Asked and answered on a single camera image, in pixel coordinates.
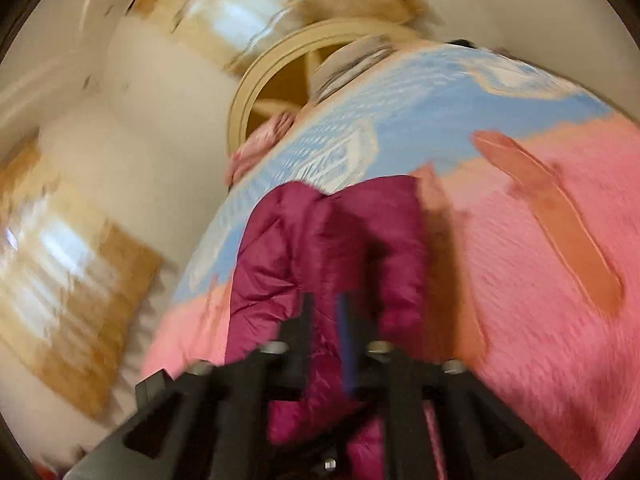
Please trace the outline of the maroon puffer jacket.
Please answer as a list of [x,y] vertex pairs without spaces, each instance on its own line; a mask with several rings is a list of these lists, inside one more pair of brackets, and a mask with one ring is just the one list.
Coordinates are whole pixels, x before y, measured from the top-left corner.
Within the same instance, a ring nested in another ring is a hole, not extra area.
[[405,176],[331,195],[290,182],[256,206],[233,274],[214,478],[303,477],[328,458],[346,478],[436,477],[414,374],[423,229]]

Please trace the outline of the pink and blue bedspread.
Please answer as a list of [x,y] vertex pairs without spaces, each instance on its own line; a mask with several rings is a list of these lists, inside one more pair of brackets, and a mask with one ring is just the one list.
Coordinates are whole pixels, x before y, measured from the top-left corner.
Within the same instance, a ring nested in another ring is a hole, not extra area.
[[520,61],[423,46],[370,70],[233,185],[142,366],[221,363],[270,330],[232,323],[254,208],[281,184],[329,194],[432,162],[457,216],[485,379],[584,479],[637,478],[639,128]]

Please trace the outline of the cream wooden headboard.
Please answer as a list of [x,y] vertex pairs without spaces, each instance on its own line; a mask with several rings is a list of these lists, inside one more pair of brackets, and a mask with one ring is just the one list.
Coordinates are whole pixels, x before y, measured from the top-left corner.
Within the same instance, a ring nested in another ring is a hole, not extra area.
[[317,68],[346,44],[367,36],[385,36],[395,44],[422,37],[408,26],[373,18],[332,18],[292,32],[262,52],[241,78],[228,115],[227,151],[233,153],[269,117],[301,110]]

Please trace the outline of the grey striped pillow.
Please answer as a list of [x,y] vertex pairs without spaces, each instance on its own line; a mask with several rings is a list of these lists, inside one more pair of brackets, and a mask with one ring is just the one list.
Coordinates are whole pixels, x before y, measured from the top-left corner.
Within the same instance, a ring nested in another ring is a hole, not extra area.
[[331,54],[310,78],[309,101],[319,104],[329,99],[367,70],[396,52],[386,36],[367,36]]

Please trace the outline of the beige side window curtain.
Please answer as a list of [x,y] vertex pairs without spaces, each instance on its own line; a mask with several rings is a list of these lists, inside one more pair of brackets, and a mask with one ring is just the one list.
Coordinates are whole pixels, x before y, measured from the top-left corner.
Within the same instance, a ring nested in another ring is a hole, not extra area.
[[40,382],[97,419],[163,257],[21,146],[1,169],[1,339]]

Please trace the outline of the folded pink floral quilt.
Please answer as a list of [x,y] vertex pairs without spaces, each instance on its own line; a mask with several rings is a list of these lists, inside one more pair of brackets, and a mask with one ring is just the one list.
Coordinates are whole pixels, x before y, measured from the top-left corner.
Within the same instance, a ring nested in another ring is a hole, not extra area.
[[288,133],[296,115],[282,112],[261,124],[231,155],[224,176],[224,185],[233,188],[252,170]]

